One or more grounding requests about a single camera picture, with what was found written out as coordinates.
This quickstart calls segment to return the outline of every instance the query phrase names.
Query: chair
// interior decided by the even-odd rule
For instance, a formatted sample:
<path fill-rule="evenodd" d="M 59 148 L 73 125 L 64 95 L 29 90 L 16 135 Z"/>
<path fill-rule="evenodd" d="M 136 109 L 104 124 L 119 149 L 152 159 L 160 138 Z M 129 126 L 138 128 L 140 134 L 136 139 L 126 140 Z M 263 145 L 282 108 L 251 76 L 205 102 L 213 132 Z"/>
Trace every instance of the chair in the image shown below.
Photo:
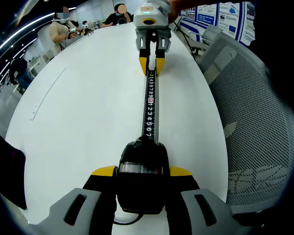
<path fill-rule="evenodd" d="M 214 38 L 222 32 L 222 29 L 214 25 L 209 25 L 203 34 L 188 31 L 190 36 L 190 46 L 198 54 L 199 50 L 204 52 L 213 42 Z M 200 42 L 197 41 L 197 35 L 201 36 Z"/>
<path fill-rule="evenodd" d="M 176 23 L 176 25 L 180 25 L 180 23 L 181 23 L 181 21 L 182 21 L 182 17 L 181 16 L 178 16 L 176 19 L 175 19 L 175 23 Z M 177 26 L 176 26 L 174 23 L 171 23 L 170 25 L 169 25 L 169 28 L 173 31 L 173 32 L 175 32 L 176 30 L 177 30 Z"/>
<path fill-rule="evenodd" d="M 270 86 L 265 64 L 220 33 L 199 62 L 220 114 L 233 213 L 273 207 L 294 171 L 294 114 Z"/>

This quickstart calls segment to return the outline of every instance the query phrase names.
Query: black shirt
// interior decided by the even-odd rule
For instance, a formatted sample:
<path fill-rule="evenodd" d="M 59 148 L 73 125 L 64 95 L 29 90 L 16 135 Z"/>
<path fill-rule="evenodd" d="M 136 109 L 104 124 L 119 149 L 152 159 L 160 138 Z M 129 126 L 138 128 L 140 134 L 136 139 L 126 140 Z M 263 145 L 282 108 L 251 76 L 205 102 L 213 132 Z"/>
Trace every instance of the black shirt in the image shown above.
<path fill-rule="evenodd" d="M 131 22 L 132 22 L 133 21 L 133 17 L 129 13 L 128 13 L 128 16 L 131 18 Z M 117 23 L 119 23 L 119 24 L 125 24 L 125 23 L 127 23 L 127 20 L 126 20 L 126 17 L 125 17 L 124 14 L 122 14 L 120 16 L 117 16 L 116 13 L 113 13 L 103 23 L 104 24 L 113 23 L 113 25 L 117 25 Z"/>
<path fill-rule="evenodd" d="M 18 72 L 18 74 L 23 74 L 27 70 L 27 61 L 23 58 L 17 58 L 15 59 L 11 66 L 10 66 L 10 79 L 14 79 L 14 73 Z"/>

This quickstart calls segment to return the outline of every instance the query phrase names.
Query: white round table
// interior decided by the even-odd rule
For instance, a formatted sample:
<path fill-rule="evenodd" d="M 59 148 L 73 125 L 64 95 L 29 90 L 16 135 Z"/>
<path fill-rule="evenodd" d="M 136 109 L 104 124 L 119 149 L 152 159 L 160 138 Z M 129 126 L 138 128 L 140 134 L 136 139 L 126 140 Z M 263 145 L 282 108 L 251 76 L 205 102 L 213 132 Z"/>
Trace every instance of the white round table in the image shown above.
<path fill-rule="evenodd" d="M 26 156 L 27 210 L 21 211 L 29 223 L 45 219 L 94 170 L 118 165 L 125 146 L 141 135 L 146 80 L 135 40 L 132 23 L 96 30 L 50 61 L 23 95 L 6 141 Z M 226 200 L 220 116 L 202 72 L 174 34 L 159 76 L 159 141 L 170 165 L 189 170 L 199 187 Z M 166 213 L 114 225 L 113 234 L 169 234 Z"/>

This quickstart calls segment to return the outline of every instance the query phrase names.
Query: gripper jaw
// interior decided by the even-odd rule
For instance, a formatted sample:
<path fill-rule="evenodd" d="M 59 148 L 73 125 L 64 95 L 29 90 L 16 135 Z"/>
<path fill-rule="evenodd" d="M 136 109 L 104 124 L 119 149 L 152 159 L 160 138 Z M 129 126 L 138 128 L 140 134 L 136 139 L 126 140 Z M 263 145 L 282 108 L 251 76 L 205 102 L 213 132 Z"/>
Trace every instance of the gripper jaw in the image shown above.
<path fill-rule="evenodd" d="M 136 46 L 139 50 L 139 61 L 146 75 L 149 65 L 150 42 L 156 43 L 156 71 L 160 74 L 165 63 L 165 52 L 170 48 L 171 31 L 167 28 L 140 28 L 136 29 Z"/>

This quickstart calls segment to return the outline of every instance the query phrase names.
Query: beige shirt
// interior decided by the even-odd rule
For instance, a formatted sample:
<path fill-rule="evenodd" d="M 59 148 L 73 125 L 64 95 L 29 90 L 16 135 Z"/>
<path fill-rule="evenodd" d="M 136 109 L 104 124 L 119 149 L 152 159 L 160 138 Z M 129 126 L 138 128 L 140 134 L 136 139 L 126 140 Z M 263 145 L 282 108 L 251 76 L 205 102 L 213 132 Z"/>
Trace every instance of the beige shirt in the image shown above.
<path fill-rule="evenodd" d="M 74 28 L 75 26 L 72 24 L 71 21 L 67 22 L 70 28 Z M 56 21 L 52 22 L 49 27 L 49 34 L 51 37 L 51 40 L 54 42 L 54 38 L 60 34 L 66 34 L 69 31 L 69 29 Z M 55 43 L 55 48 L 57 53 L 61 51 L 61 46 L 59 43 Z"/>

